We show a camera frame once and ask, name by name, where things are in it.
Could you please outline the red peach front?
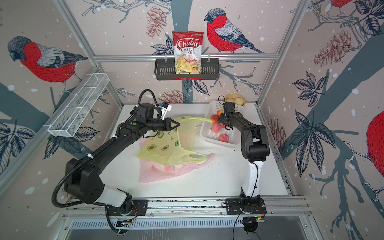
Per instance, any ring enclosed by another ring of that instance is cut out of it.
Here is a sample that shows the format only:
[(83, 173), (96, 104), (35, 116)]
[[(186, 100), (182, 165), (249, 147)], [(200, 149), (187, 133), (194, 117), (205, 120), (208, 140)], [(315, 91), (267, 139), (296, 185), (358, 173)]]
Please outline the red peach front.
[(220, 135), (220, 137), (219, 137), (219, 140), (221, 141), (221, 142), (224, 142), (224, 143), (228, 143), (229, 142), (229, 136), (228, 135), (226, 135), (226, 134), (222, 134), (222, 135)]

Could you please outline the green avocado print plastic bag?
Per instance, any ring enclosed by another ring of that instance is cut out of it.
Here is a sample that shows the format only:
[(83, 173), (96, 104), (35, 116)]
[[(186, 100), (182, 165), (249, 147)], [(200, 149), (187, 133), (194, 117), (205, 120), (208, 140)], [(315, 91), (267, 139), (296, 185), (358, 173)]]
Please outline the green avocado print plastic bag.
[(163, 166), (178, 166), (201, 163), (206, 160), (204, 154), (193, 151), (200, 123), (212, 123), (210, 119), (199, 117), (179, 117), (175, 121), (180, 126), (169, 131), (158, 131), (157, 136), (145, 142), (137, 158), (156, 162)]

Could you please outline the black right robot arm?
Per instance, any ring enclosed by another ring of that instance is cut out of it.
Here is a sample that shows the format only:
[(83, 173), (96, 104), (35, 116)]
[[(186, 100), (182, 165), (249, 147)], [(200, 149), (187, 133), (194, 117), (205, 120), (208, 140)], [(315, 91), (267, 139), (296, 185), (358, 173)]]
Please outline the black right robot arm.
[(267, 129), (247, 120), (242, 113), (235, 110), (234, 102), (222, 103), (224, 112), (219, 115), (219, 123), (227, 130), (237, 129), (241, 133), (241, 153), (248, 161), (246, 180), (239, 195), (240, 209), (248, 213), (261, 201), (260, 177), (261, 169), (270, 155)]

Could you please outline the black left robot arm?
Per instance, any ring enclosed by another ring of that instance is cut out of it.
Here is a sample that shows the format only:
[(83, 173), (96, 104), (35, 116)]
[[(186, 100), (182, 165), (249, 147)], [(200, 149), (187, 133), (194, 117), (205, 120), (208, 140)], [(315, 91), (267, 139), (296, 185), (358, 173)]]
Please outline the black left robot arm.
[(87, 204), (130, 210), (130, 195), (120, 190), (107, 190), (100, 175), (123, 150), (146, 138), (147, 132), (170, 132), (180, 126), (180, 123), (165, 116), (164, 110), (169, 104), (153, 100), (153, 104), (138, 102), (130, 117), (118, 125), (116, 133), (101, 147), (80, 160), (67, 162), (65, 176), (52, 193), (51, 201), (55, 207)]

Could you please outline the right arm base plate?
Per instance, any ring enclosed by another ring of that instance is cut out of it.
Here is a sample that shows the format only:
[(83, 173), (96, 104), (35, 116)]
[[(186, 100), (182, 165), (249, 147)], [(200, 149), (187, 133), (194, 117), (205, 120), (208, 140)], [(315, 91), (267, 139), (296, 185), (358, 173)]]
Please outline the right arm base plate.
[(239, 199), (225, 199), (222, 205), (227, 215), (266, 215), (267, 209), (264, 199), (261, 196), (251, 198), (250, 203), (241, 203)]

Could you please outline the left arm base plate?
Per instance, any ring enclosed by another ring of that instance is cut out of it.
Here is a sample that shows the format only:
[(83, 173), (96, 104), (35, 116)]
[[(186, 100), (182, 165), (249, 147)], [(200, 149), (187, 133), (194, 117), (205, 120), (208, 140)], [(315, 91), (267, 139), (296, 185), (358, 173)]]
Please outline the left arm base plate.
[(148, 208), (148, 200), (126, 200), (122, 206), (114, 207), (106, 206), (106, 211), (110, 217), (125, 217), (125, 216), (145, 216)]

